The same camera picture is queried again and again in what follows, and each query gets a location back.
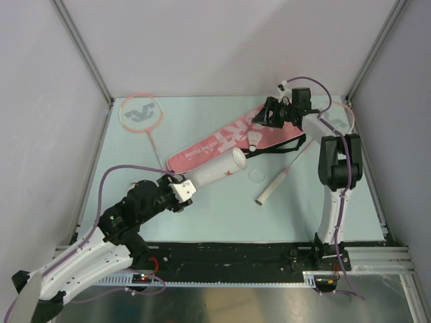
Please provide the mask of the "white shuttlecock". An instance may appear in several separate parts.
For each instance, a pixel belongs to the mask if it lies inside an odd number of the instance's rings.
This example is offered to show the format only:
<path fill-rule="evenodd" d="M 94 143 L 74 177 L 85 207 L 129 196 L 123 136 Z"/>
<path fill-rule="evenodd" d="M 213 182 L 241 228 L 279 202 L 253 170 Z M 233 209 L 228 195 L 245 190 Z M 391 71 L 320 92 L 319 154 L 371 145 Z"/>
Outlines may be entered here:
<path fill-rule="evenodd" d="M 259 131 L 249 131 L 246 135 L 248 140 L 248 150 L 254 152 L 257 149 L 257 145 L 263 138 L 263 134 Z"/>

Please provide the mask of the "white shuttlecock tube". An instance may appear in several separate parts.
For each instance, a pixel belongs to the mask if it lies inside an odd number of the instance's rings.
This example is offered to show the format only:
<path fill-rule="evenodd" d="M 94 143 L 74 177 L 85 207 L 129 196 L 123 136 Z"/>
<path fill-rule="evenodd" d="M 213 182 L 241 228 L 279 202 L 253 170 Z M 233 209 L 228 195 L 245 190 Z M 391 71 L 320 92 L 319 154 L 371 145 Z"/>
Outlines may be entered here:
<path fill-rule="evenodd" d="M 238 171 L 246 170 L 246 167 L 246 155 L 235 147 L 187 172 L 185 178 L 190 180 L 196 189 L 200 189 Z"/>

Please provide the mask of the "clear tube lid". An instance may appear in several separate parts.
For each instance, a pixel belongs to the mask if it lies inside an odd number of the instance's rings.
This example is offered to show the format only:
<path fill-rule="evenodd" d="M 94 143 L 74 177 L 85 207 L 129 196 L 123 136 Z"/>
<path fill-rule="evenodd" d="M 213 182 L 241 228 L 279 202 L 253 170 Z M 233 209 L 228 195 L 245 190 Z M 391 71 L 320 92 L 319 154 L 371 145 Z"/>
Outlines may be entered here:
<path fill-rule="evenodd" d="M 253 169 L 248 173 L 248 178 L 251 182 L 258 184 L 265 180 L 265 174 L 259 169 Z"/>

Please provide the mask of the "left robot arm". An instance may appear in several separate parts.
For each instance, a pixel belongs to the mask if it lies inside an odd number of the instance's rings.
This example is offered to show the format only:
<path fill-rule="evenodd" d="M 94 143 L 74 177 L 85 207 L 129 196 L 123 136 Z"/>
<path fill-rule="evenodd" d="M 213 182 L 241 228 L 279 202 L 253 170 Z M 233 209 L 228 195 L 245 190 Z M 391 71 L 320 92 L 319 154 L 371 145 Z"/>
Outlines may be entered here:
<path fill-rule="evenodd" d="M 143 268 L 150 251 L 139 235 L 141 225 L 164 211 L 183 210 L 192 204 L 196 191 L 184 176 L 136 182 L 93 228 L 50 263 L 12 277 L 18 297 L 5 321 L 48 322 L 101 279 L 123 269 Z"/>

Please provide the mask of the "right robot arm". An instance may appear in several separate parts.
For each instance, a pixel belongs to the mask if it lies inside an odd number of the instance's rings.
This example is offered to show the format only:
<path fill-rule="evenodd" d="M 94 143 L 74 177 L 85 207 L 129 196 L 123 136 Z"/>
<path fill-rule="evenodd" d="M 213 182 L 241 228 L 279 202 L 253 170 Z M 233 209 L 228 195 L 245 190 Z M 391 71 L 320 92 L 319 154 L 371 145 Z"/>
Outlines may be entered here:
<path fill-rule="evenodd" d="M 324 202 L 311 261 L 324 271 L 346 271 L 350 259 L 344 252 L 343 222 L 350 195 L 363 176 L 361 138 L 331 124 L 324 110 L 313 108 L 310 88 L 279 85 L 279 92 L 278 98 L 266 99 L 252 122 L 277 129 L 290 123 L 319 144 L 317 171 Z"/>

